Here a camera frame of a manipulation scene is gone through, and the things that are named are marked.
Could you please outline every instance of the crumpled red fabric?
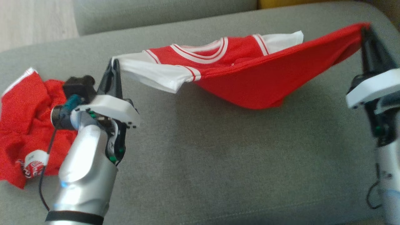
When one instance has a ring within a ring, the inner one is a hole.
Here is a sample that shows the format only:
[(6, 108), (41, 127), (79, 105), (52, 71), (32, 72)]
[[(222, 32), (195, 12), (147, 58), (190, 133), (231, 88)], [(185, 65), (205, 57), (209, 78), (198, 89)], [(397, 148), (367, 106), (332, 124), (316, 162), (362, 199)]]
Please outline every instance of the crumpled red fabric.
[[(29, 68), (1, 98), (0, 180), (23, 189), (27, 179), (40, 175), (54, 127), (51, 110), (66, 101), (60, 80), (43, 82)], [(76, 131), (58, 130), (45, 175), (57, 175)]]

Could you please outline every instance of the gray fabric surface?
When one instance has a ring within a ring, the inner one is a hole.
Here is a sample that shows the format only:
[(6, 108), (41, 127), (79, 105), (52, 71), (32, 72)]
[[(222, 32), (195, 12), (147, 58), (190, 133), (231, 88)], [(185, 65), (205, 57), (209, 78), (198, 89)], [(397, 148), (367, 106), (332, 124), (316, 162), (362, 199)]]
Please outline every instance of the gray fabric surface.
[(255, 9), (257, 0), (74, 0), (79, 35)]
[[(107, 32), (0, 54), (0, 90), (32, 66), (43, 79), (90, 74), (113, 55), (221, 36), (302, 30), (305, 41), (372, 21), (400, 62), (400, 34), (377, 9), (328, 2)], [(142, 125), (129, 130), (105, 225), (336, 224), (379, 217), (365, 203), (375, 181), (374, 141), (362, 109), (346, 107), (360, 54), (288, 96), (280, 108), (246, 110), (186, 84), (170, 94), (123, 77)], [(44, 181), (50, 201), (56, 177)], [(41, 224), (38, 181), (0, 182), (0, 224)]]

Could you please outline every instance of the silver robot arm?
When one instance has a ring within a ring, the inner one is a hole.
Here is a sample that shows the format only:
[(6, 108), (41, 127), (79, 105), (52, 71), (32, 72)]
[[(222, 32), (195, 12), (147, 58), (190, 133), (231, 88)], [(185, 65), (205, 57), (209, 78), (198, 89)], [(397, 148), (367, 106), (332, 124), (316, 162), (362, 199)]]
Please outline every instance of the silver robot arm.
[(70, 78), (67, 103), (52, 111), (60, 129), (78, 130), (59, 170), (60, 188), (49, 210), (49, 225), (102, 225), (125, 152), (125, 132), (139, 125), (132, 101), (122, 99), (119, 63), (110, 61), (97, 92), (94, 79)]
[[(376, 144), (377, 182), (367, 194), (372, 209), (384, 208), (387, 225), (400, 225), (400, 68), (370, 29), (362, 31), (364, 73), (353, 79), (346, 96), (350, 108), (363, 106)], [(369, 195), (378, 187), (382, 204)]]

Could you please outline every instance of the green light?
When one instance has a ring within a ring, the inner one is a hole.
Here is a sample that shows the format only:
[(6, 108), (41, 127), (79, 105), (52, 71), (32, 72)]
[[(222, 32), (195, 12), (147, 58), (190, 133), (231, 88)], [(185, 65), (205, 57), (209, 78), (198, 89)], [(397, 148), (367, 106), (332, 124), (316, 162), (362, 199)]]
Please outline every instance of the green light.
[(117, 161), (117, 158), (115, 156), (110, 156), (110, 161), (112, 163), (115, 163)]

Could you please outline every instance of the red cloth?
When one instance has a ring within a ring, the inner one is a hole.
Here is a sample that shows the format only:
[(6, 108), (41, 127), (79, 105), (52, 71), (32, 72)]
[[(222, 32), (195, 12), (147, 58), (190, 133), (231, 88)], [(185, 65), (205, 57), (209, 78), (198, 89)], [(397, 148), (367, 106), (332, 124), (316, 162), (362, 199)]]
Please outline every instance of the red cloth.
[[(43, 82), (39, 74), (30, 68), (3, 94), (0, 180), (7, 180), (23, 189), (27, 178), (40, 174), (43, 162), (32, 161), (33, 157), (26, 159), (26, 156), (35, 150), (47, 151), (54, 131), (50, 121), (51, 110), (66, 101), (63, 83), (59, 80)], [(45, 175), (58, 174), (75, 136), (76, 131), (57, 131)]]
[[(245, 108), (263, 109), (280, 106), (285, 96), (355, 53), (361, 46), (363, 27), (369, 27), (369, 23), (354, 24), (265, 56), (248, 36), (247, 47), (228, 46), (229, 54), (216, 62), (209, 61), (210, 55), (219, 56), (215, 51), (196, 52), (192, 57), (186, 53), (185, 58), (174, 46), (167, 46), (152, 48), (149, 53), (158, 57), (157, 63), (187, 67), (193, 81), (220, 98)], [(230, 44), (240, 44), (234, 40), (228, 39)]]

